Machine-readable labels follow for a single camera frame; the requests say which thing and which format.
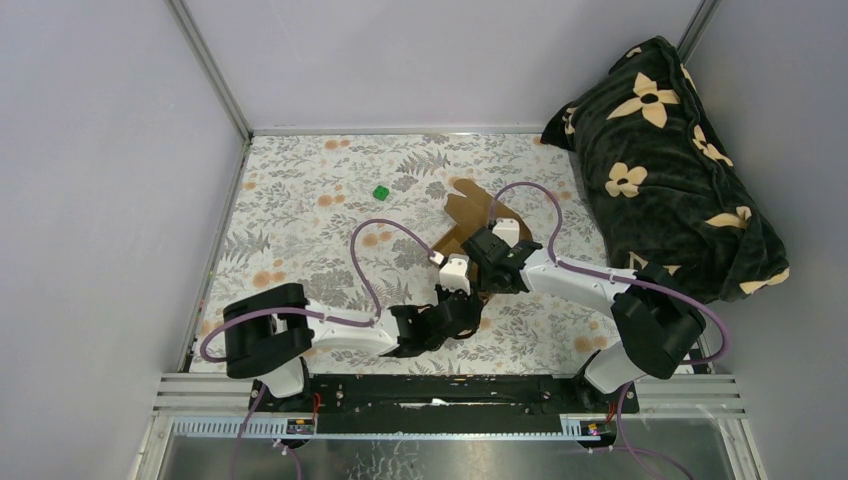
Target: white wall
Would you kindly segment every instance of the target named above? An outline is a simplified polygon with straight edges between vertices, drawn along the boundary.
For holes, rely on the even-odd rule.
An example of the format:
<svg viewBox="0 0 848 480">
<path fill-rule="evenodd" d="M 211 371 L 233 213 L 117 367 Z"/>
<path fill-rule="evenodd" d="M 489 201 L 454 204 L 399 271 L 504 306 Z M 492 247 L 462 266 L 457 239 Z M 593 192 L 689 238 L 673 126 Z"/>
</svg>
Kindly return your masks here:
<svg viewBox="0 0 848 480">
<path fill-rule="evenodd" d="M 0 3 L 0 477 L 125 478 L 239 139 L 162 1 Z"/>
<path fill-rule="evenodd" d="M 189 0 L 256 129 L 541 131 L 700 0 Z"/>
<path fill-rule="evenodd" d="M 848 2 L 725 1 L 690 62 L 789 280 L 724 305 L 769 478 L 848 471 Z"/>
</svg>

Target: floral pillow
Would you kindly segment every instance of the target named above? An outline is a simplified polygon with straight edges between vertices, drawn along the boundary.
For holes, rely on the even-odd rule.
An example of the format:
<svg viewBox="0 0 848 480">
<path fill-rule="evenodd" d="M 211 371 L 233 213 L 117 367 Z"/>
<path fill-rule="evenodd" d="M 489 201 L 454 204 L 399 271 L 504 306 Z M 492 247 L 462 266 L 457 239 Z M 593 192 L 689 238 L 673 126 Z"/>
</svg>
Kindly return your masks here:
<svg viewBox="0 0 848 480">
<path fill-rule="evenodd" d="M 577 153 L 612 266 L 664 266 L 695 298 L 789 276 L 783 242 L 733 170 L 677 51 L 656 37 L 565 105 L 542 142 Z"/>
</svg>

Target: cardboard piece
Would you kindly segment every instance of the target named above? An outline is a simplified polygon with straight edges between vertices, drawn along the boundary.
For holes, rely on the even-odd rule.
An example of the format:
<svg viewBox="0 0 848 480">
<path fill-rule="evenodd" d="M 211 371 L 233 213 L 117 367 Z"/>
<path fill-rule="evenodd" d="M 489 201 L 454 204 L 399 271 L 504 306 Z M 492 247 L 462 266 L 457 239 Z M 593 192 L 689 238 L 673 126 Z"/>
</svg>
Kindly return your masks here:
<svg viewBox="0 0 848 480">
<path fill-rule="evenodd" d="M 458 190 L 462 195 L 448 194 L 448 200 L 445 203 L 445 212 L 456 222 L 448 232 L 442 236 L 432 247 L 433 250 L 441 253 L 445 257 L 452 253 L 465 254 L 462 250 L 462 243 L 468 240 L 474 232 L 485 226 L 489 221 L 489 208 L 492 204 L 492 196 L 488 192 L 480 188 L 473 180 L 461 178 L 454 182 L 453 188 Z M 519 238 L 522 240 L 533 240 L 533 234 L 527 228 L 527 224 L 521 219 L 517 213 L 512 211 L 506 205 L 498 202 L 497 210 L 495 210 L 497 218 L 514 218 L 518 220 Z M 471 278 L 477 278 L 477 266 L 471 268 Z M 484 302 L 489 300 L 491 295 L 480 295 Z"/>
</svg>

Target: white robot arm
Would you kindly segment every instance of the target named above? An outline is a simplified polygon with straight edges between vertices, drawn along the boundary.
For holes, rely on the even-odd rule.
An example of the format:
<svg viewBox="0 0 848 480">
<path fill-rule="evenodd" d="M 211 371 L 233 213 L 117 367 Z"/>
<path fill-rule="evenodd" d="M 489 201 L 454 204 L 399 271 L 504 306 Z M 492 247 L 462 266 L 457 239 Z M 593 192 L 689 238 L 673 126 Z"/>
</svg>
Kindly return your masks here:
<svg viewBox="0 0 848 480">
<path fill-rule="evenodd" d="M 227 330 L 228 375 L 257 378 L 274 397 L 285 398 L 304 388 L 305 367 L 299 357 L 309 348 L 393 357 L 437 350 L 447 338 L 467 338 L 476 331 L 483 308 L 480 292 L 550 294 L 615 320 L 622 341 L 593 355 L 577 376 L 600 394 L 612 393 L 645 375 L 669 378 L 703 332 L 705 322 L 697 310 L 654 291 L 613 281 L 613 277 L 639 278 L 675 288 L 665 269 L 649 265 L 635 272 L 568 260 L 570 265 L 608 278 L 602 280 L 558 266 L 540 244 L 518 241 L 512 230 L 504 232 L 499 225 L 481 228 L 463 243 L 467 257 L 451 255 L 442 261 L 436 305 L 394 306 L 375 318 L 322 305 L 307 299 L 301 285 L 287 284 L 228 306 L 226 320 L 276 307 L 305 307 L 315 314 L 314 318 L 269 315 Z M 475 279 L 468 278 L 472 262 L 478 266 Z"/>
</svg>

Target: patterned mat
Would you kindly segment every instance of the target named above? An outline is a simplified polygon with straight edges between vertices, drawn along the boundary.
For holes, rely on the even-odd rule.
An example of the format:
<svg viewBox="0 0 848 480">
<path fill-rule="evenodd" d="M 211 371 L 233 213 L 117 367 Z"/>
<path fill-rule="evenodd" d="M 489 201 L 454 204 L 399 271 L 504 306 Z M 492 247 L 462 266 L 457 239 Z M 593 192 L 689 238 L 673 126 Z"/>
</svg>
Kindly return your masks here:
<svg viewBox="0 0 848 480">
<path fill-rule="evenodd" d="M 350 233 L 383 217 L 429 244 L 452 226 L 443 211 L 458 178 L 494 193 L 519 180 L 556 192 L 563 209 L 562 256 L 604 265 L 604 244 L 575 186 L 565 152 L 536 135 L 363 135 L 256 137 L 245 167 L 224 252 L 198 337 L 220 325 L 229 303 L 285 282 L 303 283 L 324 304 L 372 310 L 348 254 Z M 378 185 L 391 193 L 381 202 Z M 517 189 L 504 203 L 547 241 L 554 209 L 540 192 Z M 420 247 L 389 226 L 367 228 L 357 253 L 383 305 L 434 302 L 435 267 Z M 618 340 L 615 324 L 591 310 L 539 294 L 499 295 L 483 310 L 476 335 L 448 340 L 411 359 L 320 349 L 306 353 L 312 373 L 575 373 L 597 348 Z M 223 335 L 210 346 L 224 354 Z M 196 356 L 192 372 L 224 371 Z"/>
</svg>

